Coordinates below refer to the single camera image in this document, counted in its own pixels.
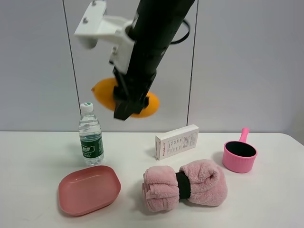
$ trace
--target black strap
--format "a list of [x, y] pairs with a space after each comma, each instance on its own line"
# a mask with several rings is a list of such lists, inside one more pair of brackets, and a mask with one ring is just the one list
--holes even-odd
[[180, 189], [180, 200], [189, 199], [191, 196], [191, 186], [188, 177], [184, 172], [177, 172], [176, 180], [178, 182], [178, 187]]
[[186, 34], [183, 38], [181, 38], [181, 39], [179, 39], [179, 40], [172, 41], [172, 42], [170, 43], [170, 45], [172, 45], [172, 44], [179, 44], [179, 43], [185, 41], [185, 40], [188, 38], [188, 36], [190, 35], [190, 24], [189, 24], [189, 22], [186, 21], [185, 19], [184, 19], [182, 22], [183, 22], [183, 23], [186, 25], [186, 27], [188, 28], [187, 34]]

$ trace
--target black vertical line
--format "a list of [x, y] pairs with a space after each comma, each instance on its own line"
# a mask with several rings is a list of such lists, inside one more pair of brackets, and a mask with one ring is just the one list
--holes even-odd
[[192, 74], [193, 74], [193, 62], [194, 62], [194, 51], [195, 51], [195, 40], [196, 40], [196, 26], [198, 22], [198, 12], [199, 12], [199, 0], [197, 0], [196, 6], [196, 17], [195, 17], [195, 28], [194, 28], [194, 40], [193, 40], [193, 52], [192, 52], [192, 64], [191, 64], [191, 75], [190, 75], [190, 87], [189, 87], [189, 100], [188, 100], [188, 112], [187, 112], [187, 126], [189, 121], [189, 109], [190, 109], [190, 97], [191, 97], [191, 87], [192, 87]]
[[66, 14], [66, 6], [65, 6], [64, 0], [62, 0], [62, 6], [63, 6], [63, 12], [64, 12], [64, 15], [65, 15], [65, 20], [66, 20], [66, 29], [67, 29], [66, 32], [67, 32], [68, 44], [69, 44], [69, 47], [70, 47], [70, 54], [71, 54], [72, 67], [73, 67], [73, 73], [74, 73], [74, 80], [75, 80], [75, 85], [76, 85], [78, 108], [79, 108], [79, 111], [80, 111], [80, 101], [79, 101], [78, 87], [77, 87], [74, 60], [73, 60], [73, 54], [72, 54], [71, 39], [70, 39], [70, 34], [68, 32], [68, 26], [67, 26], [67, 14]]

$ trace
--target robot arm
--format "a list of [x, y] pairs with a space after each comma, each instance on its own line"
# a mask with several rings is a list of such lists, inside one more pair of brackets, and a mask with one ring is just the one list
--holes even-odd
[[156, 68], [172, 42], [194, 0], [141, 0], [134, 20], [104, 16], [106, 2], [94, 0], [87, 8], [75, 35], [86, 48], [98, 39], [116, 44], [110, 63], [118, 86], [114, 87], [114, 118], [126, 120], [149, 104], [146, 97]]

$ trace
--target rolled towel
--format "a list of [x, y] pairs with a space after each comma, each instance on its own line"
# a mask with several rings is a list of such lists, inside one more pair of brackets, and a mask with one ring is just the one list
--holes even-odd
[[154, 166], [143, 175], [142, 193], [150, 211], [174, 209], [180, 199], [218, 206], [227, 197], [222, 169], [210, 160], [184, 165], [175, 173], [170, 166]]
[[171, 210], [179, 203], [179, 188], [174, 169], [154, 166], [143, 175], [142, 193], [150, 211]]
[[227, 197], [228, 189], [223, 170], [211, 160], [198, 160], [184, 165], [181, 172], [189, 178], [192, 203], [218, 206]]

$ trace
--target white tabletop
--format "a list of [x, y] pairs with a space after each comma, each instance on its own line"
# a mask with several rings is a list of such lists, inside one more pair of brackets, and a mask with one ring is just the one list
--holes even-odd
[[1, 228], [299, 228], [304, 227], [304, 146], [279, 133], [250, 133], [258, 150], [250, 173], [224, 168], [228, 197], [219, 207], [190, 203], [166, 213], [149, 212], [142, 201], [145, 170], [179, 167], [198, 159], [221, 165], [223, 144], [236, 133], [200, 133], [197, 147], [156, 161], [154, 133], [104, 133], [107, 165], [122, 185], [110, 206], [71, 217], [62, 213], [57, 188], [84, 168], [78, 133], [0, 132]]

